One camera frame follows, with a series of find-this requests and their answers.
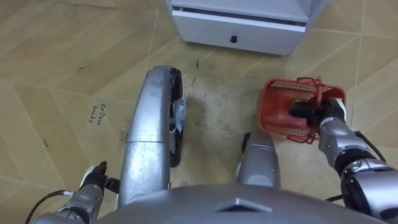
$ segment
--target robotic hand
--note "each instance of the robotic hand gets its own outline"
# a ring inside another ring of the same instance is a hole
[[[119,180],[105,175],[106,165],[106,162],[101,162],[98,166],[89,167],[77,192],[63,190],[62,194],[58,194],[70,196],[71,199],[58,212],[43,214],[33,223],[90,224],[95,222],[103,201],[104,189],[117,193],[116,189],[119,188]],[[34,210],[26,223],[29,223]]]
[[[329,98],[308,118],[319,127],[321,150],[341,178],[341,192],[347,208],[395,223],[398,219],[398,170],[359,131],[345,123],[341,100]],[[366,145],[381,157],[376,159]]]

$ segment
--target red basket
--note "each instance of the red basket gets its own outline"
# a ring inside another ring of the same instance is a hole
[[[289,108],[295,100],[308,101],[316,97],[320,106],[323,97],[341,98],[346,104],[345,91],[333,85],[325,85],[320,79],[298,78],[288,80],[274,78],[269,80],[259,101],[259,125],[268,133],[281,134],[287,139],[312,144],[319,139],[318,128],[309,128],[307,120],[289,115]]]

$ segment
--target black knob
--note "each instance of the black knob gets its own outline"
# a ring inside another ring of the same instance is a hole
[[[231,43],[232,43],[232,44],[236,44],[237,42],[238,42],[238,37],[232,36],[232,37],[231,37]]]

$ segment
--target tiled floor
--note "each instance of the tiled floor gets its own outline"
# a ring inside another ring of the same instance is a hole
[[[107,160],[119,176],[121,139],[154,65],[183,72],[187,126],[173,186],[234,181],[243,134],[256,128],[257,97],[272,77],[321,76],[343,87],[348,123],[398,166],[397,0],[335,0],[289,57],[181,43],[162,0],[1,1],[0,43],[3,222],[22,223],[50,191],[76,189],[90,164]],[[89,119],[101,104],[98,126]],[[316,144],[275,142],[283,188],[339,193]],[[102,214],[113,204],[106,194]]]

